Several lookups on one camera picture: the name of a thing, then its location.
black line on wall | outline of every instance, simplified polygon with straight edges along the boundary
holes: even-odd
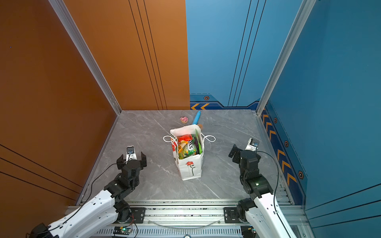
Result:
[[[359,219],[354,219],[354,220],[348,220],[348,221],[345,221],[345,222],[337,222],[337,223],[332,223],[332,224],[328,224],[328,225],[321,225],[321,226],[312,227],[312,228],[326,227],[326,226],[329,226],[329,225],[337,225],[337,224],[342,224],[342,223],[347,223],[347,222],[355,222],[357,220],[365,220],[365,219],[375,218],[375,217],[381,217],[381,215],[376,215],[376,216],[371,216],[371,217],[364,217],[364,218],[359,218]]]
[[[147,44],[147,49],[148,49],[148,55],[149,55],[149,58],[150,58],[150,60],[151,60],[152,71],[154,72],[154,77],[155,77],[155,82],[156,82],[157,92],[159,93],[159,98],[160,98],[160,103],[161,103],[161,105],[162,105],[162,109],[164,109],[164,107],[163,107],[163,102],[162,102],[162,97],[160,96],[159,85],[158,85],[158,83],[157,83],[157,79],[156,79],[156,74],[155,74],[154,64],[152,63],[151,52],[149,51],[149,46],[148,46],[148,41],[147,41],[146,31],[144,30],[144,25],[143,25],[142,15],[140,14],[140,9],[139,9],[138,0],[136,0],[136,5],[138,6],[138,11],[139,11],[139,16],[140,16],[140,21],[141,21],[141,23],[142,23],[143,33],[144,33],[144,37],[145,37],[145,39],[146,39],[146,44]]]
[[[234,98],[233,98],[232,106],[233,106],[233,104],[234,104],[235,95],[237,94],[237,89],[238,89],[238,84],[239,84],[239,78],[241,77],[243,64],[245,63],[245,57],[246,57],[246,52],[247,52],[247,46],[249,46],[249,41],[250,41],[251,31],[253,30],[254,20],[255,20],[255,16],[256,16],[256,14],[257,14],[257,9],[258,9],[258,4],[259,4],[259,0],[258,0],[258,2],[257,2],[257,7],[255,8],[255,13],[254,13],[254,18],[253,18],[253,23],[251,24],[251,29],[250,29],[249,39],[247,40],[247,44],[246,44],[245,54],[243,55],[243,61],[242,61],[242,65],[241,65],[241,71],[239,72],[238,82],[237,82],[237,87],[235,88],[235,93],[234,93]]]
[[[143,2],[144,2],[144,8],[146,10],[146,16],[147,16],[147,21],[148,21],[149,33],[151,34],[152,46],[154,47],[154,54],[155,54],[155,58],[156,58],[157,70],[159,71],[160,84],[162,85],[165,108],[168,110],[168,107],[167,107],[167,104],[166,104],[166,100],[165,100],[165,93],[164,93],[164,88],[163,88],[163,83],[162,83],[162,77],[160,75],[159,63],[157,62],[157,56],[156,56],[154,39],[152,37],[151,26],[149,25],[149,19],[148,19],[148,14],[147,14],[146,2],[145,2],[145,0],[143,0]]]
[[[234,71],[234,76],[233,76],[232,88],[230,89],[229,101],[227,102],[227,106],[229,106],[230,98],[231,98],[231,96],[232,96],[233,85],[234,85],[234,78],[235,78],[235,73],[236,73],[236,71],[237,71],[239,55],[241,54],[241,47],[242,47],[242,42],[243,42],[243,36],[245,35],[246,23],[247,23],[247,18],[249,17],[250,6],[251,6],[251,0],[250,0],[250,4],[249,4],[249,10],[247,10],[247,16],[246,16],[246,21],[245,21],[245,27],[243,28],[242,40],[241,40],[241,46],[239,47],[238,58],[237,58],[237,64],[235,65],[235,71]]]
[[[147,64],[146,56],[144,55],[143,45],[142,45],[142,42],[140,40],[140,36],[139,36],[139,32],[138,32],[138,27],[136,26],[136,21],[135,21],[134,13],[132,12],[132,7],[131,7],[130,0],[128,0],[128,3],[130,4],[132,18],[134,19],[136,32],[138,34],[138,38],[139,38],[139,42],[140,42],[140,47],[142,48],[142,53],[143,53],[144,61],[146,62],[146,67],[147,67],[147,71],[148,71],[149,80],[151,81],[152,91],[154,92],[154,96],[155,96],[155,100],[156,100],[156,106],[157,106],[157,109],[159,110],[159,104],[157,103],[156,94],[155,94],[155,90],[154,90],[154,85],[152,84],[151,74],[149,73],[149,70],[148,70],[148,64]]]
[[[39,188],[42,188],[42,189],[44,189],[44,190],[46,190],[46,191],[49,191],[49,192],[52,192],[52,193],[58,194],[58,195],[60,195],[60,196],[62,196],[62,197],[65,197],[65,198],[68,198],[68,199],[71,199],[71,200],[75,201],[75,199],[73,199],[73,198],[69,198],[69,197],[67,197],[67,196],[65,196],[65,195],[62,195],[62,194],[59,194],[59,193],[53,192],[53,191],[51,191],[51,190],[49,190],[49,189],[46,189],[46,188],[40,187],[40,186],[38,186],[38,185],[35,185],[35,184],[32,184],[32,183],[29,183],[29,182],[27,182],[27,181],[25,181],[25,180],[19,179],[19,178],[17,178],[17,177],[14,177],[14,176],[12,176],[12,175],[10,175],[10,174],[7,174],[7,173],[4,173],[4,172],[2,172],[2,171],[0,171],[0,173],[2,173],[2,174],[5,174],[5,175],[8,175],[8,176],[10,176],[10,177],[12,177],[12,178],[14,178],[14,179],[17,179],[17,180],[23,181],[23,182],[25,182],[25,183],[27,183],[27,184],[31,184],[31,185],[34,185],[34,186],[36,186],[36,187],[39,187]]]
[[[6,162],[8,162],[8,163],[10,163],[10,164],[13,164],[14,166],[17,166],[17,167],[19,167],[19,168],[21,168],[21,169],[24,169],[24,170],[26,170],[26,171],[28,171],[28,172],[31,172],[32,174],[35,174],[35,175],[37,175],[37,176],[39,176],[39,177],[41,177],[41,178],[44,178],[44,179],[46,179],[46,180],[49,180],[49,181],[52,182],[52,183],[55,183],[55,184],[57,184],[57,185],[60,185],[61,187],[67,188],[67,189],[69,189],[69,190],[71,190],[71,191],[73,191],[73,192],[79,194],[79,192],[77,192],[77,191],[74,191],[74,190],[72,190],[72,189],[70,189],[70,188],[68,188],[68,187],[65,187],[64,185],[61,185],[61,184],[59,184],[59,183],[56,183],[56,182],[54,182],[54,181],[52,181],[52,180],[50,180],[50,179],[47,179],[47,178],[41,176],[41,175],[39,175],[39,174],[36,174],[36,173],[34,173],[34,172],[32,172],[32,171],[26,169],[26,168],[23,168],[23,167],[21,167],[21,166],[19,166],[19,165],[17,165],[17,164],[12,163],[11,161],[8,161],[8,160],[6,160],[6,159],[4,159],[4,158],[1,158],[1,157],[0,157],[0,159],[4,160],[4,161],[6,161]]]
[[[246,67],[246,70],[245,70],[245,75],[243,76],[243,80],[242,80],[242,84],[241,84],[241,89],[239,90],[239,95],[238,95],[238,99],[237,99],[237,104],[236,104],[235,106],[238,105],[239,97],[241,96],[241,91],[242,91],[243,82],[245,81],[247,68],[249,67],[250,58],[251,58],[251,53],[253,52],[253,48],[254,48],[254,44],[255,44],[255,39],[257,38],[258,29],[259,29],[259,25],[261,24],[261,19],[262,19],[262,15],[263,15],[264,6],[266,6],[266,1],[267,1],[267,0],[265,0],[265,1],[264,1],[264,4],[263,4],[263,9],[262,9],[261,17],[260,17],[260,19],[259,19],[259,23],[258,23],[258,27],[257,27],[257,32],[255,33],[253,46],[251,47],[251,52],[250,52],[250,56],[249,56],[249,61],[247,62],[247,67]]]
[[[334,213],[337,213],[337,212],[346,211],[346,210],[349,210],[349,209],[352,209],[352,208],[358,208],[358,207],[365,206],[365,205],[369,205],[369,204],[372,204],[372,203],[377,203],[377,202],[379,202],[379,201],[381,201],[381,200],[373,201],[373,202],[370,202],[370,203],[364,203],[364,204],[357,205],[357,206],[354,206],[354,207],[351,207],[351,208],[346,208],[346,209],[343,209],[343,210],[340,210],[340,211],[335,211],[335,212],[331,212],[331,213],[328,213],[328,214],[325,214],[325,215],[321,215],[321,216],[317,216],[317,217],[309,218],[308,220],[315,219],[315,218],[318,218],[318,217],[327,216],[327,215],[331,215],[331,214],[334,214]]]
[[[340,198],[336,198],[336,199],[334,199],[334,200],[332,200],[332,201],[329,201],[329,202],[326,202],[326,203],[323,203],[323,204],[317,205],[317,206],[315,206],[315,207],[312,207],[312,208],[306,209],[306,211],[308,211],[308,210],[311,210],[311,209],[314,209],[314,208],[317,208],[317,207],[320,207],[320,206],[323,206],[323,205],[326,205],[326,204],[328,204],[328,203],[331,203],[331,202],[333,202],[333,201],[337,201],[337,200],[339,200],[339,199],[342,199],[342,198],[346,198],[346,197],[348,197],[348,196],[351,196],[351,195],[353,195],[353,194],[356,194],[356,193],[359,193],[359,192],[363,192],[363,191],[365,191],[365,190],[368,190],[368,189],[370,189],[370,188],[374,188],[374,187],[377,187],[377,186],[380,186],[380,185],[381,185],[381,184],[376,184],[376,185],[373,185],[373,186],[371,186],[371,187],[369,187],[369,188],[365,188],[365,189],[363,189],[363,190],[360,190],[360,191],[357,191],[357,192],[354,192],[354,193],[351,193],[351,194],[345,195],[345,196],[343,196],[343,197],[340,197]]]
[[[28,159],[27,157],[25,157],[25,156],[23,156],[23,155],[20,155],[20,154],[19,154],[19,153],[17,153],[16,151],[14,151],[14,150],[11,150],[10,148],[3,146],[2,144],[0,144],[0,146],[2,146],[2,147],[4,147],[4,148],[6,148],[6,149],[7,149],[7,150],[9,150],[9,151],[12,151],[13,153],[15,153],[15,154],[17,154],[17,155],[19,155],[19,156],[23,157],[24,159],[27,159],[27,160],[29,160],[29,161],[30,161],[30,162],[32,162],[32,163],[35,163],[36,165],[38,165],[38,166],[40,166],[40,167],[43,167],[44,169],[46,169],[46,170],[48,170],[48,171],[52,172],[53,174],[55,174],[55,175],[58,175],[59,177],[61,177],[61,178],[63,178],[63,179],[66,179],[67,181],[69,181],[69,182],[72,182],[73,184],[75,184],[75,185],[78,185],[78,186],[80,186],[81,188],[83,188],[81,185],[74,183],[73,181],[71,181],[71,180],[69,180],[69,179],[65,178],[64,176],[61,176],[61,175],[59,175],[59,174],[57,174],[57,173],[55,173],[55,172],[51,171],[50,169],[48,169],[48,168],[46,168],[46,167],[44,167],[44,166],[42,166],[42,165],[40,165],[40,164],[38,164],[38,163],[34,162],[33,160],[30,160],[30,159]]]

gray marble tabletop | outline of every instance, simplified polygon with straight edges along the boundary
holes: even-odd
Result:
[[[257,139],[259,150],[262,138],[255,116],[250,110],[203,110],[199,123],[202,133],[216,137],[215,142],[205,140],[202,177],[182,181],[175,165],[171,144],[163,141],[170,129],[184,126],[181,116],[190,125],[196,110],[123,111],[95,168],[92,179],[98,177],[109,165],[116,162],[126,147],[133,145],[140,159],[140,151],[147,156],[147,167],[140,172],[140,184],[126,200],[173,199],[243,199],[248,197],[239,181],[238,164],[228,154],[234,144],[244,149],[250,137]],[[260,173],[275,188],[277,168],[272,159],[262,155]],[[116,165],[98,178],[91,197],[103,189],[120,171]],[[89,196],[87,189],[84,199]]]

red snack package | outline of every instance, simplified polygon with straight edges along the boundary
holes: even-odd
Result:
[[[193,140],[193,137],[191,134],[187,134],[187,135],[180,136],[177,139],[178,139],[178,143],[183,143],[183,142],[188,142]]]

blue wall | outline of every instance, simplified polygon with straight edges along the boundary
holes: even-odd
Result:
[[[270,97],[317,238],[380,237],[381,185],[367,189],[381,183],[380,12],[380,1],[316,1]]]
[[[186,0],[190,93],[210,94],[223,106],[244,107],[258,100],[300,4]]]

yellow chevron arrow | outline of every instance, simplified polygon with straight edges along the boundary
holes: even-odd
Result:
[[[266,122],[266,131],[267,131],[269,125],[272,126],[272,124],[270,122]]]
[[[294,180],[295,183],[297,183],[296,178],[294,178],[294,176],[292,176],[289,173],[287,173],[287,185],[288,186],[290,186],[290,179]]]
[[[286,156],[285,153],[284,153],[283,151],[278,150],[278,161],[279,161],[279,154],[282,154],[282,155]]]
[[[199,103],[194,104],[193,107],[191,107],[191,109],[196,110],[195,107],[198,106],[198,105],[199,105]]]
[[[276,135],[275,131],[270,130],[270,140],[271,140],[271,134]]]
[[[204,106],[201,107],[202,110],[205,110],[205,107],[209,105],[209,103],[205,104]]]
[[[290,164],[285,162],[285,161],[282,161],[282,171],[284,172],[285,171],[285,166],[291,168]]]
[[[269,116],[268,116],[268,115],[266,115],[266,114],[265,114],[265,115],[263,115],[263,124],[264,124],[264,118],[265,118],[265,117],[269,117]]]

